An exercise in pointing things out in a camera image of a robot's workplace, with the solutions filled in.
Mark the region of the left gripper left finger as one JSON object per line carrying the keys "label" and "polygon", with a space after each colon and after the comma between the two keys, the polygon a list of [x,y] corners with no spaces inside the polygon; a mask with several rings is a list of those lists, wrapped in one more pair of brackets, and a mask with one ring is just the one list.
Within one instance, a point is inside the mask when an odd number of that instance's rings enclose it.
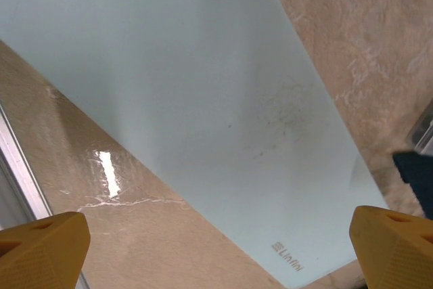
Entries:
{"label": "left gripper left finger", "polygon": [[0,289],[75,289],[91,235],[65,212],[0,231]]}

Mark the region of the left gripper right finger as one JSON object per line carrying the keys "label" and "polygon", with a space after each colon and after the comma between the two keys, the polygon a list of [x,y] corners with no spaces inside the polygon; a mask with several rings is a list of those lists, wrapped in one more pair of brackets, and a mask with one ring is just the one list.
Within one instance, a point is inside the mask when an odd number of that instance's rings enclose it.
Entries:
{"label": "left gripper right finger", "polygon": [[433,289],[433,221],[356,207],[350,240],[368,289]]}

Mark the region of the navy blue backpack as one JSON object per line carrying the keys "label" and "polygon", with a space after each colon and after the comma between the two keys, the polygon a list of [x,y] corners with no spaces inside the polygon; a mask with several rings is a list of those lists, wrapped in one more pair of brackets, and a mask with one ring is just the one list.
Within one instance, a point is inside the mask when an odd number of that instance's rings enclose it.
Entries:
{"label": "navy blue backpack", "polygon": [[433,220],[433,156],[414,151],[392,155],[404,183],[409,184],[427,219]]}

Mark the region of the small black card pack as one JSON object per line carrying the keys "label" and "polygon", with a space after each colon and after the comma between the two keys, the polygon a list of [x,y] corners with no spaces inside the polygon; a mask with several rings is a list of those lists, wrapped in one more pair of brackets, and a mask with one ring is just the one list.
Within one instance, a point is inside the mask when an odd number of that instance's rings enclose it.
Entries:
{"label": "small black card pack", "polygon": [[408,142],[418,154],[433,157],[433,99],[410,131]]}

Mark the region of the light blue pencil case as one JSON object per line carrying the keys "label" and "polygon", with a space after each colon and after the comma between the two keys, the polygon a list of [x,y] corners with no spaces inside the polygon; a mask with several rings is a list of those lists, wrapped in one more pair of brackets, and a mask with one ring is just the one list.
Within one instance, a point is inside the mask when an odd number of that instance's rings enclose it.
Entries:
{"label": "light blue pencil case", "polygon": [[0,0],[0,39],[288,288],[385,205],[279,0]]}

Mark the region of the aluminium frame rail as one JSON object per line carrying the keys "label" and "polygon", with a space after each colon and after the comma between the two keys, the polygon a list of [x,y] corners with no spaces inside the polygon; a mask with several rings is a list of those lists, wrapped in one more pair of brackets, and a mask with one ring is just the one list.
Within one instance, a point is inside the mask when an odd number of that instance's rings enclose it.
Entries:
{"label": "aluminium frame rail", "polygon": [[[0,105],[0,231],[54,215]],[[75,289],[91,289],[82,270]]]}

